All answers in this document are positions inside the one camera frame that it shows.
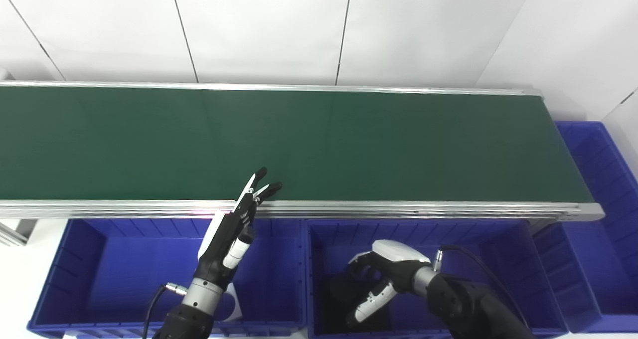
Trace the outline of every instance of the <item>robot finger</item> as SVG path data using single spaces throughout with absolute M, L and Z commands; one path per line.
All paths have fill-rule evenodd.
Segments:
M 363 253 L 359 253 L 355 255 L 349 262 L 347 271 L 353 275 L 360 275 L 366 267 L 371 266 L 371 251 L 365 251 Z
M 362 321 L 389 303 L 396 295 L 397 291 L 394 290 L 392 283 L 385 280 L 381 281 L 369 292 L 365 301 L 358 305 L 357 309 L 348 314 L 346 317 L 346 325 L 349 328 L 359 325 Z
M 237 239 L 235 239 L 230 246 L 228 254 L 224 257 L 222 262 L 223 266 L 228 269 L 235 269 L 254 240 L 255 230 L 252 227 L 244 227 Z
M 237 212 L 237 214 L 240 214 L 242 216 L 243 216 L 244 213 L 246 213 L 248 208 L 243 208 L 243 210 L 239 210 L 239 205 L 240 205 L 241 201 L 244 200 L 244 198 L 246 197 L 247 194 L 249 194 L 251 202 L 253 201 L 253 192 L 255 191 L 255 187 L 257 186 L 257 182 L 259 182 L 259 180 L 264 178 L 264 176 L 266 176 L 266 173 L 268 173 L 268 170 L 265 167 L 262 167 L 261 169 L 259 169 L 255 173 L 253 173 L 253 175 L 250 177 L 250 179 L 246 183 L 246 186 L 244 186 L 244 189 L 241 191 L 241 194 L 239 194 L 239 198 L 237 199 L 237 203 L 236 203 L 235 207 L 232 210 L 233 212 Z
M 283 185 L 281 184 L 281 182 L 270 183 L 265 185 L 264 187 L 261 187 L 261 189 L 253 193 L 253 197 L 255 198 L 257 205 L 262 204 L 265 199 L 277 193 L 277 191 L 279 191 L 282 186 Z

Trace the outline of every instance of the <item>blue storage crate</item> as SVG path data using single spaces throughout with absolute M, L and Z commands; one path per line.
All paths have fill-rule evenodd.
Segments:
M 160 284 L 188 286 L 207 219 L 73 219 L 68 222 L 27 329 L 43 337 L 139 338 Z M 256 219 L 257 238 L 233 279 L 243 319 L 213 334 L 287 336 L 306 324 L 305 236 L 297 219 Z M 182 297 L 166 292 L 151 318 L 159 329 Z M 233 309 L 223 296 L 218 319 Z
M 606 214 L 535 235 L 556 300 L 572 332 L 638 332 L 638 185 L 602 123 L 556 126 Z
M 550 338 L 567 332 L 549 286 L 527 223 L 515 220 L 309 220 L 308 336 L 313 339 L 449 338 L 444 324 L 430 314 L 417 296 L 395 297 L 377 318 L 382 328 L 373 332 L 348 332 L 335 321 L 345 321 L 342 308 L 326 295 L 330 278 L 341 273 L 357 253 L 371 250 L 376 239 L 393 239 L 413 246 L 433 259 L 441 244 L 458 244 L 481 257 L 501 279 L 520 305 L 533 332 Z M 445 253 L 445 273 L 489 284 L 485 273 L 471 259 L 456 252 Z

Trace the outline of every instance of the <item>black cable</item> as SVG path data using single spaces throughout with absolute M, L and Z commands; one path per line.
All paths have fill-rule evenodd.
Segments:
M 474 262 L 476 262 L 476 264 L 478 264 L 481 267 L 481 269 L 483 269 L 483 271 L 490 277 L 490 279 L 492 279 L 492 282 L 494 282 L 496 286 L 501 290 L 501 292 L 507 297 L 507 300 L 509 300 L 510 303 L 513 305 L 514 309 L 516 309 L 522 323 L 524 323 L 524 325 L 529 329 L 529 324 L 527 323 L 527 320 L 525 320 L 525 316 L 522 314 L 522 310 L 520 310 L 520 307 L 514 300 L 512 294 L 508 291 L 507 288 L 505 288 L 501 280 L 499 280 L 496 277 L 496 275 L 494 275 L 494 273 L 485 265 L 485 263 L 483 263 L 483 261 L 479 257 L 474 255 L 474 253 L 472 253 L 471 251 L 463 248 L 462 246 L 457 246 L 455 244 L 444 244 L 441 246 L 440 250 L 441 251 L 449 251 L 449 250 L 459 251 L 467 255 L 468 257 L 470 257 L 472 260 L 474 260 Z
M 146 311 L 146 318 L 144 319 L 144 329 L 142 330 L 142 339 L 146 339 L 146 335 L 149 332 L 149 325 L 151 323 L 151 312 L 153 311 L 153 307 L 155 307 L 155 304 L 157 304 L 159 298 L 161 297 L 162 293 L 164 293 L 164 291 L 166 291 L 166 286 L 162 284 L 158 287 L 157 291 L 155 291 L 155 295 L 153 296 L 153 299 L 151 300 L 151 304 L 149 304 L 149 309 Z

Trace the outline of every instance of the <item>robotic arm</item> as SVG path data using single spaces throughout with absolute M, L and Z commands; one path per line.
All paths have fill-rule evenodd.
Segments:
M 166 315 L 153 339 L 207 339 L 210 336 L 217 304 L 232 281 L 237 264 L 255 239 L 253 219 L 257 207 L 281 189 L 281 183 L 277 182 L 255 191 L 266 172 L 264 167 L 253 174 L 230 213 L 216 214 L 204 236 L 197 269 L 182 303 Z
M 355 327 L 399 293 L 410 292 L 428 303 L 455 339 L 533 339 L 531 331 L 492 292 L 467 280 L 440 273 L 419 251 L 396 241 L 378 240 L 372 251 L 356 255 L 348 264 L 349 275 L 367 268 L 381 282 L 346 318 Z

